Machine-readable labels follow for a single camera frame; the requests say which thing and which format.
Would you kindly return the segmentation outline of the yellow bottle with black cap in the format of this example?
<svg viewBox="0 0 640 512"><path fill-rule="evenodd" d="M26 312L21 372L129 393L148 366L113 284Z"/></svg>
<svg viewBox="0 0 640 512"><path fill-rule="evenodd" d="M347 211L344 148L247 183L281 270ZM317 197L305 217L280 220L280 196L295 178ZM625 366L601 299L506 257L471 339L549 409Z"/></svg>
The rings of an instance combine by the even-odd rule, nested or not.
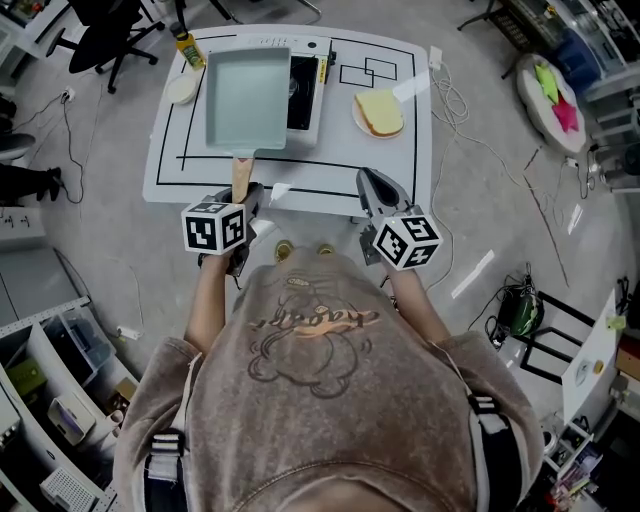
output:
<svg viewBox="0 0 640 512"><path fill-rule="evenodd" d="M170 31L176 40L176 47L194 71L206 67L206 58L197 46L194 36L180 22L174 22Z"/></svg>

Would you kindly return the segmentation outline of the green star cushion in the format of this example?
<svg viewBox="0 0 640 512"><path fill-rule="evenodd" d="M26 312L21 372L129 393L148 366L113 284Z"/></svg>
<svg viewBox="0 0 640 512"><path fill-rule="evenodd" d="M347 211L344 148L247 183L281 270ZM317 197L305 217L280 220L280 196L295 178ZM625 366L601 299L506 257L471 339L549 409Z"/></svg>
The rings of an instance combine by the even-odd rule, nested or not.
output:
<svg viewBox="0 0 640 512"><path fill-rule="evenodd" d="M559 102L559 93L554 74L547 65L543 64L535 64L534 70L543 94L553 105L557 105Z"/></svg>

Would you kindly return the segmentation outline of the person's right forearm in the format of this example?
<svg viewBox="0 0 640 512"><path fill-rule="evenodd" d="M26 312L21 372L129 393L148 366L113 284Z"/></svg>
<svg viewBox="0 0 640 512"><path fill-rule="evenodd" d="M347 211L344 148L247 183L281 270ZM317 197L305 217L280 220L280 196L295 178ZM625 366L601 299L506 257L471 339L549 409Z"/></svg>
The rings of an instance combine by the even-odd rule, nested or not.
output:
<svg viewBox="0 0 640 512"><path fill-rule="evenodd" d="M451 334L429 300L416 272L398 271L389 266L386 266L386 271L404 320L425 341L436 344L448 339Z"/></svg>

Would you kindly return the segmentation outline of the person's left forearm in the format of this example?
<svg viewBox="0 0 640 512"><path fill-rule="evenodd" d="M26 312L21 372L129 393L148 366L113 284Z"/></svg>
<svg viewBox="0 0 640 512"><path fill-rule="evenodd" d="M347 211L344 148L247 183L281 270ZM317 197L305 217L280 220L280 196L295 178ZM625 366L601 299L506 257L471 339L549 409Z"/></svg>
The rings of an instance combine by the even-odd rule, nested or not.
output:
<svg viewBox="0 0 640 512"><path fill-rule="evenodd" d="M228 255L206 255L202 260L184 340L206 355L226 323Z"/></svg>

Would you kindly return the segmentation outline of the green striped round bag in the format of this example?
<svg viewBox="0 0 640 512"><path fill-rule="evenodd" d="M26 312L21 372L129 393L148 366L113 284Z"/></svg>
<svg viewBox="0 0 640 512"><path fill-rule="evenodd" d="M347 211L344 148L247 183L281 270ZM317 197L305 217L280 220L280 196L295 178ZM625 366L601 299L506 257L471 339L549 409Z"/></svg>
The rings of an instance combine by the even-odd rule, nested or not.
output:
<svg viewBox="0 0 640 512"><path fill-rule="evenodd" d="M508 335L525 336L539 327L543 317L544 307L535 293L511 290L502 301L497 324Z"/></svg>

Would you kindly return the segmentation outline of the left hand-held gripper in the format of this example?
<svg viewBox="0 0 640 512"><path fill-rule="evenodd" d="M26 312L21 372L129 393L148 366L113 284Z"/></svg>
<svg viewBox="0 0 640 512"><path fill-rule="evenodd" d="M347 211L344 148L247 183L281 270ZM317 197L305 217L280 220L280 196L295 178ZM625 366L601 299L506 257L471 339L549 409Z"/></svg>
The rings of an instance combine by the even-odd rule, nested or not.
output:
<svg viewBox="0 0 640 512"><path fill-rule="evenodd" d="M264 186L250 182L247 197L233 202L232 189L214 196L207 195L181 212L181 226L185 250L206 255L228 255L227 275L240 275L256 238L251 225L260 211Z"/></svg>

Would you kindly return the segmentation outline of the white portable stove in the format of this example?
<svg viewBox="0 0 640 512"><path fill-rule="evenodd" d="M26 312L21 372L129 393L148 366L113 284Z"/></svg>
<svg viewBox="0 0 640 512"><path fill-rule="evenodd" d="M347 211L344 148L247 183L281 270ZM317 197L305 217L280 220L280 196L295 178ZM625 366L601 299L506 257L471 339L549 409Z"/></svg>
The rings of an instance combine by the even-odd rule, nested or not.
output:
<svg viewBox="0 0 640 512"><path fill-rule="evenodd" d="M336 52L329 37L256 34L248 42L259 47L290 50L290 80L287 117L287 146L316 145L324 88Z"/></svg>

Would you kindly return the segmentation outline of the white table with black lines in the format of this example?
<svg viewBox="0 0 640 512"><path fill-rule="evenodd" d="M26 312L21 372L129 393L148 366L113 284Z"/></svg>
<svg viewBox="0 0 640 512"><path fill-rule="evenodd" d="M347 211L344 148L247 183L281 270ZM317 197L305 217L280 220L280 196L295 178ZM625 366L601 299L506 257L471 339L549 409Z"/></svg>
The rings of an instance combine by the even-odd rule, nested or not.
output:
<svg viewBox="0 0 640 512"><path fill-rule="evenodd" d="M362 213L356 174L377 169L423 209L431 197L431 93L426 49L408 42L336 28L303 25L231 25L196 29L210 53L250 45L256 34L329 37L336 52L324 88L314 147L256 154L253 180L265 189L263 206L344 216ZM150 136L142 195L148 202L192 203L231 184L231 157L205 141L206 77L185 105L161 98ZM390 89L400 101L402 131L389 138L367 132L358 119L358 92Z"/></svg>

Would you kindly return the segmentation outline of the person's brown printed shirt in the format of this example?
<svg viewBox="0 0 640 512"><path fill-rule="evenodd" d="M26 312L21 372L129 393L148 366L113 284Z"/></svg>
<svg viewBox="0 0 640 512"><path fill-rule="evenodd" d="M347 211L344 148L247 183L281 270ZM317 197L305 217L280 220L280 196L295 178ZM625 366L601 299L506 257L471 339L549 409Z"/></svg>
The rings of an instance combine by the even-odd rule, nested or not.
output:
<svg viewBox="0 0 640 512"><path fill-rule="evenodd" d="M125 512L513 512L543 449L483 336L425 341L351 259L294 248L206 355L158 345L113 478Z"/></svg>

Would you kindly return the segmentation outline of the white perforated shelf unit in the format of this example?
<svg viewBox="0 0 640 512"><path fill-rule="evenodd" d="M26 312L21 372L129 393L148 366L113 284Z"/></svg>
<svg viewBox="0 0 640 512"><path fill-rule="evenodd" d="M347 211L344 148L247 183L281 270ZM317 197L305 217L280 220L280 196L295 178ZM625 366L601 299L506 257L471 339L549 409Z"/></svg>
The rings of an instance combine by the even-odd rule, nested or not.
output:
<svg viewBox="0 0 640 512"><path fill-rule="evenodd" d="M23 509L119 509L114 449L137 385L87 297L0 327L0 482Z"/></svg>

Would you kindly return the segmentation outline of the black office chair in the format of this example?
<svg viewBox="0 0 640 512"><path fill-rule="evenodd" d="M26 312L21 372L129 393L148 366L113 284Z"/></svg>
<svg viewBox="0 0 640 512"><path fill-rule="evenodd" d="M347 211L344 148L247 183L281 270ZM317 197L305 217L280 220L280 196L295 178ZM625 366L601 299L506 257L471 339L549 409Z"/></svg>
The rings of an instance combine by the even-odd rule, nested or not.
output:
<svg viewBox="0 0 640 512"><path fill-rule="evenodd" d="M98 74L103 66L114 61L107 86L109 94L116 92L115 81L127 55L145 58L156 65L158 58L136 47L153 31L163 31L165 24L148 15L141 0L66 0L86 28L79 42L66 39L60 29L47 48L50 57L57 47L72 51L68 67L71 74L94 68Z"/></svg>

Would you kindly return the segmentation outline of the pink star cushion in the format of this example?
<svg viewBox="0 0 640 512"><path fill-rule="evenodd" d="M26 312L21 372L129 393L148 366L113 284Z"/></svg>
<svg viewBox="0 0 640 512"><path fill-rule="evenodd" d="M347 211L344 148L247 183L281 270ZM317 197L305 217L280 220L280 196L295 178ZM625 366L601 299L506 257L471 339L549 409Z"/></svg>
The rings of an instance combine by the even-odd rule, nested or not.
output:
<svg viewBox="0 0 640 512"><path fill-rule="evenodd" d="M552 111L565 133L579 130L577 110L561 94L558 95L558 102L552 105Z"/></svg>

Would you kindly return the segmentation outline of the square light blue pan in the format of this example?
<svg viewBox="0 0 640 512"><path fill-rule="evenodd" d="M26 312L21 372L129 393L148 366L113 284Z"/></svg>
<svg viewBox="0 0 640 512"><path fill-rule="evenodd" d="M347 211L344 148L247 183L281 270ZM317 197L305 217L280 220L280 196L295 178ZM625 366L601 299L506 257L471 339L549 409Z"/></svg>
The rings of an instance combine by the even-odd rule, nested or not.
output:
<svg viewBox="0 0 640 512"><path fill-rule="evenodd" d="M286 146L291 53L287 47L212 52L206 71L205 141L232 157L232 202L242 203L259 150Z"/></svg>

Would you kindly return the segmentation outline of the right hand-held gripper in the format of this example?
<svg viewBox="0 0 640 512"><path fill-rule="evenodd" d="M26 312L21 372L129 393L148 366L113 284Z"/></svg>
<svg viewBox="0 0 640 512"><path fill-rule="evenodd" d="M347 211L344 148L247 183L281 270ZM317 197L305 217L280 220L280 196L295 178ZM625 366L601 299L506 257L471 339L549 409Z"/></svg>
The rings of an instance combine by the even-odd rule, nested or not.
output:
<svg viewBox="0 0 640 512"><path fill-rule="evenodd" d="M360 168L356 187L369 219L378 214L377 209L409 209L412 205L406 191L377 169ZM404 271L427 265L443 239L429 215L402 212L374 217L359 241L367 266L386 262L394 270Z"/></svg>

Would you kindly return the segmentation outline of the small white bowl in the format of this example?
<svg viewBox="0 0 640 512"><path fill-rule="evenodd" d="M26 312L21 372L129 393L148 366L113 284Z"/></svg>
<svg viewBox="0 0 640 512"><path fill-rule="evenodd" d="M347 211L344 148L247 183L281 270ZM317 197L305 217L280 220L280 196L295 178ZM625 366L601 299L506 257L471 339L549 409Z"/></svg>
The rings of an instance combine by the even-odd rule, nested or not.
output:
<svg viewBox="0 0 640 512"><path fill-rule="evenodd" d="M197 80L188 74L182 74L172 79L165 91L167 100L174 105L189 103L196 95Z"/></svg>

